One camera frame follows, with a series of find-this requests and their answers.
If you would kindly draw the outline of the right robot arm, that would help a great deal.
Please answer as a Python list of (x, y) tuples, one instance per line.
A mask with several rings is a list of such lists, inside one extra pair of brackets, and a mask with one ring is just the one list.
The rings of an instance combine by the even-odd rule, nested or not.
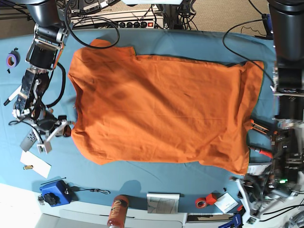
[[(25, 0), (30, 15), (35, 21), (34, 38), (26, 55), (26, 69), (20, 87), (13, 93), (16, 99), (10, 126), (20, 123), (30, 127), (20, 144), (28, 150), (34, 143), (45, 146), (54, 136), (69, 137), (72, 121), (65, 115), (55, 117), (52, 107), (62, 98), (66, 85), (66, 70), (59, 58), (69, 36), (70, 21), (65, 12), (69, 10), (66, 0)], [(44, 104), (42, 98), (48, 89), (56, 67), (62, 73), (61, 91), (58, 98)]]

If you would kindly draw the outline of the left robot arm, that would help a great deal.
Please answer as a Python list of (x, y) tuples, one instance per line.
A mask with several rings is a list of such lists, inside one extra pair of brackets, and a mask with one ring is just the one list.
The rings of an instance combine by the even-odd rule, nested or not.
[(271, 0), (270, 13), (262, 22), (273, 37), (276, 62), (271, 89), (278, 99), (274, 124), (253, 121), (252, 129), (271, 139), (270, 151), (256, 151), (271, 159), (259, 175), (235, 178), (243, 205), (239, 222), (254, 225), (276, 200), (299, 194), (299, 175), (304, 171), (304, 3), (301, 0)]

